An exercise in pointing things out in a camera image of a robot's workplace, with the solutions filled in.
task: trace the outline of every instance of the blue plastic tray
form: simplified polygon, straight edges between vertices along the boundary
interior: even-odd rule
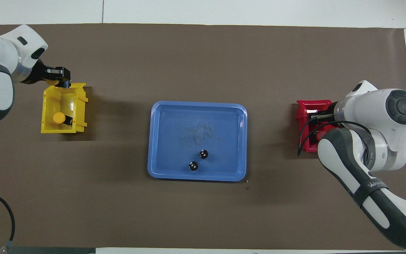
[[[201,159],[199,151],[209,156]],[[189,169],[196,161],[198,169]],[[232,181],[247,171],[247,110],[239,104],[159,101],[151,109],[148,172],[156,178]]]

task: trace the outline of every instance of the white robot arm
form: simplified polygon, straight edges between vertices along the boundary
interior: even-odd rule
[[[69,86],[70,72],[63,67],[45,66],[39,59],[47,43],[27,25],[0,36],[0,120],[13,104],[13,83],[32,84],[39,80],[59,80]]]
[[[360,82],[325,114],[351,121],[320,140],[318,156],[377,229],[406,250],[406,200],[388,190],[371,171],[400,169],[406,163],[406,91],[377,90]]]

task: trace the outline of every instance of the red plastic bin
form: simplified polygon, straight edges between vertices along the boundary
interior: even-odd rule
[[[308,114],[310,113],[317,113],[321,110],[327,110],[327,108],[332,104],[331,100],[298,100],[297,103],[299,104],[299,109],[297,111],[296,119],[299,121],[299,134],[302,130],[303,125],[309,120]],[[314,130],[319,124],[308,124],[305,129],[303,129],[302,140]],[[321,129],[319,129],[319,133],[324,134],[329,130],[336,128],[333,125],[325,125]],[[310,139],[306,140],[305,144],[303,145],[303,150],[306,152],[317,152],[317,145],[318,142],[310,141]]]

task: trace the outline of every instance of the yellow object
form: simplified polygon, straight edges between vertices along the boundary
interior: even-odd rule
[[[46,80],[48,85],[57,85],[59,83],[59,80]]]
[[[76,133],[83,132],[87,123],[84,122],[86,92],[85,83],[71,83],[70,89],[51,85],[43,91],[42,128],[41,133]],[[56,113],[62,113],[73,118],[71,126],[57,124],[54,120]]]
[[[63,123],[65,122],[65,115],[62,112],[57,112],[53,115],[53,122],[55,123]]]

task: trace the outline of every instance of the brown surface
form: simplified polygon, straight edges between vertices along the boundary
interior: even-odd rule
[[[50,47],[44,63],[87,82],[89,127],[40,134],[47,86],[16,84],[0,122],[0,196],[15,213],[17,246],[397,249],[316,154],[297,158],[293,103],[338,100],[362,79],[406,90],[402,29],[32,27]],[[245,179],[150,177],[149,117],[159,100],[245,106]],[[377,175],[406,199],[406,166]],[[0,204],[0,245],[9,232]]]

